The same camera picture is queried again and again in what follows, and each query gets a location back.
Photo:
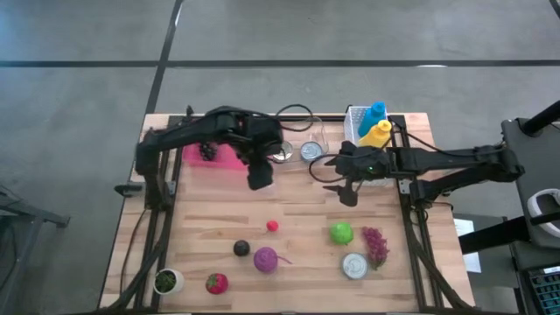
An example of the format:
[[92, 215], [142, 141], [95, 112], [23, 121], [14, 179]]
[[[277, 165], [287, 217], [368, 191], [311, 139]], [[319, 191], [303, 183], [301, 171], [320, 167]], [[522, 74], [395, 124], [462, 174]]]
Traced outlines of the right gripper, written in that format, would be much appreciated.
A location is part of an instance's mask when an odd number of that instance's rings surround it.
[[387, 152], [377, 147], [358, 147], [349, 141], [344, 141], [335, 158], [335, 172], [348, 179], [344, 186], [324, 185], [323, 188], [339, 193], [341, 204], [356, 207], [358, 193], [353, 189], [353, 181], [384, 179], [389, 175], [389, 171]]

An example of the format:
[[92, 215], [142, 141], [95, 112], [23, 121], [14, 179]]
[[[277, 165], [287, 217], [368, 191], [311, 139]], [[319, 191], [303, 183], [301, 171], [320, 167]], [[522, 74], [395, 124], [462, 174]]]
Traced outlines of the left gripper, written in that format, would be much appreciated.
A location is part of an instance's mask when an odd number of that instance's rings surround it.
[[284, 157], [284, 135], [280, 122], [274, 118], [247, 115], [240, 120], [241, 143], [235, 146], [238, 158], [248, 165], [248, 187], [255, 191], [273, 184], [273, 167], [270, 156]]

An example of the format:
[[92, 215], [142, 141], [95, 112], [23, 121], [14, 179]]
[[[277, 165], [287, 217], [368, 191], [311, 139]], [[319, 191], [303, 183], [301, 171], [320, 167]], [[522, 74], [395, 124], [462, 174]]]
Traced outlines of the tuna can gold lid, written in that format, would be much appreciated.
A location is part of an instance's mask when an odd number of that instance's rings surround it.
[[281, 144], [280, 151], [272, 155], [272, 160], [275, 163], [283, 164], [290, 161], [293, 155], [293, 146], [290, 142], [284, 141]]

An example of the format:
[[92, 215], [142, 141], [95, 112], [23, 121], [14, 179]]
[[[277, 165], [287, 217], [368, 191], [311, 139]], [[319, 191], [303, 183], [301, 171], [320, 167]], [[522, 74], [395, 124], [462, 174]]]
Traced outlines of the green apple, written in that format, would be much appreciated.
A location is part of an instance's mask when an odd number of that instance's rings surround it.
[[329, 235], [333, 243], [347, 245], [354, 239], [354, 230], [347, 222], [337, 222], [330, 226]]

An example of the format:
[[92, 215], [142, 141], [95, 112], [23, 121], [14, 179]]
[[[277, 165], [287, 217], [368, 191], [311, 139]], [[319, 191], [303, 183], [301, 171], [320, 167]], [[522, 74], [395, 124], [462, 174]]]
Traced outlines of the tuna can silver lid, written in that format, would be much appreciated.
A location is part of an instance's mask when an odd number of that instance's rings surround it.
[[322, 146], [313, 141], [305, 142], [300, 148], [300, 157], [306, 163], [310, 163], [314, 159], [324, 154]]
[[359, 253], [346, 254], [341, 260], [343, 274], [352, 280], [359, 280], [368, 273], [368, 261]]

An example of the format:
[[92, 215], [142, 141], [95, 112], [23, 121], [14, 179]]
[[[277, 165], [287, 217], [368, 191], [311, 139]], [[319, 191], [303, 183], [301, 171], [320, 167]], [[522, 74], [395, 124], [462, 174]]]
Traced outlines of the black grape bunch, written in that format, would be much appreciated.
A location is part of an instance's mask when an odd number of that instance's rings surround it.
[[216, 143], [204, 142], [199, 145], [199, 154], [203, 161], [214, 161], [218, 154], [219, 146]]

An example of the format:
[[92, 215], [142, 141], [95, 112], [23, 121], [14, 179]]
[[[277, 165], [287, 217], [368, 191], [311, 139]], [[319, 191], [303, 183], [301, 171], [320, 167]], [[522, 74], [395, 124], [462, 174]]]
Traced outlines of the yellow plastic bottle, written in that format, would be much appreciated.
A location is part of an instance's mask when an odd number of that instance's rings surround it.
[[359, 146], [373, 146], [381, 148], [390, 140], [392, 124], [389, 120], [380, 120], [370, 131], [360, 138]]

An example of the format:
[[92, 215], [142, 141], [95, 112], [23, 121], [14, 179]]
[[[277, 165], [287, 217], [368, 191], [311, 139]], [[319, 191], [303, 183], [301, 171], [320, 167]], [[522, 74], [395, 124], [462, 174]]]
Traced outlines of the blue plastic bottle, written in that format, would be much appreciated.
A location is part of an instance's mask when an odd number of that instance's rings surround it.
[[374, 102], [364, 113], [358, 128], [359, 137], [364, 137], [379, 121], [387, 118], [384, 101]]

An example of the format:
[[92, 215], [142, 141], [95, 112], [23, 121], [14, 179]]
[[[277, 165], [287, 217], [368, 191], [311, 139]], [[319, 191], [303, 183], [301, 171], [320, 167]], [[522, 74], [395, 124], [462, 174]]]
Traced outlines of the purple plastic water bottle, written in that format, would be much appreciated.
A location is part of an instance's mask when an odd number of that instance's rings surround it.
[[255, 267], [262, 273], [266, 274], [275, 272], [280, 260], [291, 264], [291, 261], [281, 257], [273, 248], [270, 247], [259, 248], [254, 253], [253, 258]]

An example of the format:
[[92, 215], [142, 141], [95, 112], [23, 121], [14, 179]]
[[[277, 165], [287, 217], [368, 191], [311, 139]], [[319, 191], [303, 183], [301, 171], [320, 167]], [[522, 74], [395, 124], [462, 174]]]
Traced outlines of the pink plastic bin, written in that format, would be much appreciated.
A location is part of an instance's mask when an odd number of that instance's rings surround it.
[[247, 170], [247, 166], [236, 156], [235, 151], [228, 144], [219, 144], [215, 159], [211, 161], [204, 160], [200, 155], [200, 145], [198, 143], [187, 145], [183, 149], [182, 160], [191, 167]]

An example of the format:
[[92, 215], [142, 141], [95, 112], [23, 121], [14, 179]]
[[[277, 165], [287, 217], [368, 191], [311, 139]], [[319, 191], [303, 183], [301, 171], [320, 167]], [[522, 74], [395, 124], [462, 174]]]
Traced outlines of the purple grape bunch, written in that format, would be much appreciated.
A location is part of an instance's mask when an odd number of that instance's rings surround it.
[[373, 270], [377, 270], [387, 260], [389, 255], [388, 242], [379, 229], [363, 227], [362, 237], [367, 246], [367, 258]]

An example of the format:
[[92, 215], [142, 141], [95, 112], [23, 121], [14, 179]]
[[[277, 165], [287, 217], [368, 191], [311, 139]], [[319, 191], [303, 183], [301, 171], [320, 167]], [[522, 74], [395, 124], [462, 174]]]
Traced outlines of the clear plastic bin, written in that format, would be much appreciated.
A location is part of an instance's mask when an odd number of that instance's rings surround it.
[[283, 127], [283, 141], [288, 141], [293, 146], [293, 155], [290, 161], [284, 164], [309, 164], [300, 157], [300, 148], [305, 142], [317, 142], [322, 146], [324, 154], [329, 152], [327, 124], [320, 117], [309, 115], [280, 115], [279, 120]]

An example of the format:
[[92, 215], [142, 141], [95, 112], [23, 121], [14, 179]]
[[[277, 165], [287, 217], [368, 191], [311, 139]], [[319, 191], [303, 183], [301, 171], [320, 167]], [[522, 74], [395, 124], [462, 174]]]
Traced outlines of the white perforated bin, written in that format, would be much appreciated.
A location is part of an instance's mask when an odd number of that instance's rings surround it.
[[[343, 123], [345, 139], [347, 141], [350, 141], [354, 145], [358, 145], [361, 138], [358, 134], [358, 129], [368, 109], [369, 106], [350, 105], [345, 113], [345, 119]], [[393, 179], [381, 178], [364, 181], [362, 185], [371, 187], [393, 187], [395, 184]]]

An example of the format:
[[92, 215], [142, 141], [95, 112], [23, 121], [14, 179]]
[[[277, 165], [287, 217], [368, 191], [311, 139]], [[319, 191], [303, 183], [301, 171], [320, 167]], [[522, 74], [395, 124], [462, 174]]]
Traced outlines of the red strawberry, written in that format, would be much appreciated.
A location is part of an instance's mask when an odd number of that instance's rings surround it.
[[214, 295], [220, 295], [228, 290], [228, 278], [221, 273], [213, 273], [206, 280], [206, 290]]

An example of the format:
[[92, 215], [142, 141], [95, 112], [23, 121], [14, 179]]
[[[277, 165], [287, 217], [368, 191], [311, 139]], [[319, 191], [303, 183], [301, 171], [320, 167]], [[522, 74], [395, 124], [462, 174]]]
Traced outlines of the white paper sheet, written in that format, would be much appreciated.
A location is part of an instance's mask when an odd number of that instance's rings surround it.
[[480, 263], [480, 257], [477, 252], [467, 253], [468, 247], [463, 239], [463, 236], [469, 235], [474, 232], [474, 224], [472, 220], [465, 219], [454, 219], [454, 225], [456, 232], [459, 237], [459, 243], [461, 245], [461, 250], [463, 251], [463, 260], [465, 263], [465, 268], [467, 272], [481, 274], [482, 268]]

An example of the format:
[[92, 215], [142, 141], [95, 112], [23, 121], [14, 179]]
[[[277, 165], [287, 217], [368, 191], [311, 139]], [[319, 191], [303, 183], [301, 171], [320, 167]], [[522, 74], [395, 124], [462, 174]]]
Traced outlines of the small plant white pot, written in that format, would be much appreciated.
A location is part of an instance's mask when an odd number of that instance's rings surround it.
[[175, 269], [161, 269], [155, 275], [153, 289], [158, 295], [180, 292], [185, 285], [183, 275]]

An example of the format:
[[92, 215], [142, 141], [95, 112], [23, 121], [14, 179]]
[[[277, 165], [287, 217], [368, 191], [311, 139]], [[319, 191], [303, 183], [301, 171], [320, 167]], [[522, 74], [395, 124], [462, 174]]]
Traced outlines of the black cart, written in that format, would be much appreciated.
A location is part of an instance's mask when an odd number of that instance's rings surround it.
[[516, 180], [528, 232], [526, 241], [513, 244], [514, 260], [521, 273], [522, 292], [527, 295], [527, 312], [540, 315], [529, 292], [529, 270], [560, 266], [560, 220], [533, 225], [528, 199], [548, 188], [560, 189], [560, 129], [549, 125], [540, 136], [527, 136], [520, 128], [522, 119], [505, 121], [501, 127], [507, 147], [517, 156], [525, 173]]

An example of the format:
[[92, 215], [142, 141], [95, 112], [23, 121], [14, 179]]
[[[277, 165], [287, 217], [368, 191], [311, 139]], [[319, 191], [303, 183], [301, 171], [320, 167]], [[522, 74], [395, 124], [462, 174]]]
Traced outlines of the white rounded object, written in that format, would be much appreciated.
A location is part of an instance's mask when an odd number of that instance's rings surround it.
[[528, 199], [527, 208], [533, 225], [560, 220], [560, 189], [536, 192]]

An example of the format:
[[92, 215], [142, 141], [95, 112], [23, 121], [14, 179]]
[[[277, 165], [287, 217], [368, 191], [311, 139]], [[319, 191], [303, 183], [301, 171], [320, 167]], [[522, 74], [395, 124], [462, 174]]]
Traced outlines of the black pole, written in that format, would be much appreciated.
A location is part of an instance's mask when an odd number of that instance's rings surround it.
[[542, 134], [545, 127], [558, 119], [560, 119], [560, 100], [554, 102], [532, 118], [521, 122], [520, 128], [525, 135], [538, 137]]

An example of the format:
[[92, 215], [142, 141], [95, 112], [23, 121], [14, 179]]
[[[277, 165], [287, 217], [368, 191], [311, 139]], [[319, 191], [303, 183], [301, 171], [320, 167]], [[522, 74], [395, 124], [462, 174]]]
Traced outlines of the black keyboard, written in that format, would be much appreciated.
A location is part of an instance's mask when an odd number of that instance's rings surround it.
[[560, 315], [560, 266], [527, 272], [529, 292], [540, 315]]

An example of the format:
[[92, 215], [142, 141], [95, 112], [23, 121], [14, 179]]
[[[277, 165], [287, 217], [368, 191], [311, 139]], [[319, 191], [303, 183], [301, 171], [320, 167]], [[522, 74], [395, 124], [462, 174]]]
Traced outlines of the grey side table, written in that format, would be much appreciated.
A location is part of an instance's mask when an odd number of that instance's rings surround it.
[[44, 223], [66, 228], [69, 216], [59, 215], [27, 204], [0, 186], [0, 242], [10, 232], [13, 263], [0, 281], [0, 315], [11, 315], [23, 285], [24, 273]]

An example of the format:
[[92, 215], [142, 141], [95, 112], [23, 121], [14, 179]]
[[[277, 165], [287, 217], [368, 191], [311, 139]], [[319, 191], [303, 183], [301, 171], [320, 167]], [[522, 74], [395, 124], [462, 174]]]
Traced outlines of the black aluminium table frame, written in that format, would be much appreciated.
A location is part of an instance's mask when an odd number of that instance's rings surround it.
[[[330, 313], [417, 312], [423, 306], [447, 306], [424, 266], [410, 256], [406, 228], [421, 242], [431, 242], [433, 258], [453, 289], [473, 301], [459, 250], [452, 213], [439, 204], [428, 218], [402, 208], [403, 196], [393, 187], [362, 186], [357, 206], [343, 206], [335, 192], [323, 188], [335, 179], [332, 168], [318, 162], [278, 164], [273, 184], [277, 195], [254, 195], [246, 171], [191, 167], [183, 149], [161, 157], [160, 172], [171, 183], [171, 205], [150, 211], [144, 196], [125, 200], [117, 229], [101, 307], [115, 304], [131, 291], [131, 311], [178, 313]], [[268, 221], [279, 229], [270, 232]], [[329, 228], [347, 222], [353, 240], [331, 241]], [[388, 258], [372, 269], [362, 228], [377, 228], [388, 242]], [[246, 256], [234, 254], [236, 241], [250, 244]], [[279, 261], [275, 272], [259, 271], [254, 253], [263, 247], [291, 261]], [[368, 262], [366, 276], [346, 277], [341, 260], [359, 253]], [[170, 295], [153, 289], [163, 269], [179, 271], [184, 288]], [[227, 276], [228, 289], [207, 291], [213, 273]]]

